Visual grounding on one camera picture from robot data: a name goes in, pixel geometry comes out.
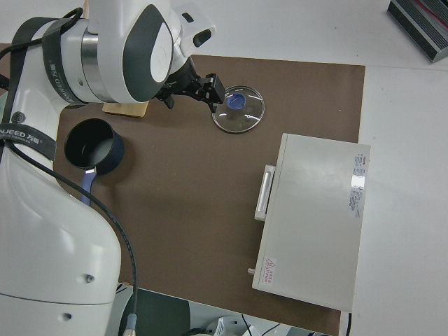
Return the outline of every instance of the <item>blue lid knob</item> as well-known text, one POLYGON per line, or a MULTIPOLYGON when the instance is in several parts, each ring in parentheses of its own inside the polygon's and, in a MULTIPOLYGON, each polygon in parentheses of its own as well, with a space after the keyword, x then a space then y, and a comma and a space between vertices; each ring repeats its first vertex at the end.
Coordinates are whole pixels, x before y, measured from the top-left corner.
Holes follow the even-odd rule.
POLYGON ((231 110, 241 110, 246 105, 246 96, 242 93, 234 93, 227 98, 226 104, 231 110))

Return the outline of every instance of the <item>glass lid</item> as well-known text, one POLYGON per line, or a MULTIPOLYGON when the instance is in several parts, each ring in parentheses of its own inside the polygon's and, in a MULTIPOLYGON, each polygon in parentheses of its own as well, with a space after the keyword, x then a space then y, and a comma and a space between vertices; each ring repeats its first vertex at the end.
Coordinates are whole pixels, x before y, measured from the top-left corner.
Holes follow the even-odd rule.
POLYGON ((224 103, 212 113, 213 121, 223 131, 243 133, 254 128, 263 117, 265 101, 261 94, 247 86, 232 86, 225 90, 224 103))

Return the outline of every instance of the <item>purple pot handle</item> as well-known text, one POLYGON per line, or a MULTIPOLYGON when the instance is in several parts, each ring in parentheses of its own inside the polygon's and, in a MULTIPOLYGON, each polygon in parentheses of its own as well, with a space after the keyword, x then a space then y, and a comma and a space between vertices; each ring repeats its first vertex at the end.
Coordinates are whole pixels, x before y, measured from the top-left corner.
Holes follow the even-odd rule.
MULTIPOLYGON (((97 170, 96 169, 91 169, 91 170, 86 170, 84 177, 83 177, 83 182, 82 182, 82 187, 85 191, 87 191, 88 193, 90 193, 91 189, 92 189, 92 184, 93 184, 93 180, 95 180, 95 177, 97 177, 97 170)), ((88 199, 86 196, 81 195, 81 202, 88 205, 90 207, 90 199, 88 199)))

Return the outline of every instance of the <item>black strap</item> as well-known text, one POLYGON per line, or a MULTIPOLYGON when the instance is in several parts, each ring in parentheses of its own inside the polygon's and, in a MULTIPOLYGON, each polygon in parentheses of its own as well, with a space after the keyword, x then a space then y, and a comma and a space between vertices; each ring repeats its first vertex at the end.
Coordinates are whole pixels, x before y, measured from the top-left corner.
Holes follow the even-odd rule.
POLYGON ((84 105, 86 103, 79 100, 73 91, 71 91, 69 82, 65 77, 64 67, 62 66, 61 28, 62 25, 68 21, 70 21, 70 19, 61 19, 54 22, 43 35, 43 63, 45 65, 48 80, 58 95, 67 103, 84 105))
MULTIPOLYGON (((20 26, 15 33, 12 44, 30 42, 36 32, 45 24, 56 19, 49 17, 33 17, 20 26)), ((20 77, 22 75, 23 65, 25 63, 25 57, 27 54, 27 48, 16 50, 11 52, 10 57, 10 80, 8 97, 6 98, 5 109, 3 111, 2 123, 9 123, 11 119, 11 113, 13 110, 13 104, 15 94, 17 92, 20 77)), ((4 142, 0 141, 0 160, 3 154, 4 142)))
POLYGON ((0 139, 26 145, 49 160, 55 160, 56 141, 34 127, 10 122, 0 124, 0 139))

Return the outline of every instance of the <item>cable connector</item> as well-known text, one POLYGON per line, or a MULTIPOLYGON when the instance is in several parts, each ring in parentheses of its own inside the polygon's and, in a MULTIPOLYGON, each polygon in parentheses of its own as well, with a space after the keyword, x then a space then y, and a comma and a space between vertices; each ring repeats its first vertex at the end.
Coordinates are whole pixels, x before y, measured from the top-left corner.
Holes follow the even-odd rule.
POLYGON ((135 325, 137 324, 137 315, 129 314, 127 316, 126 329, 123 333, 123 336, 136 336, 135 333, 135 325))

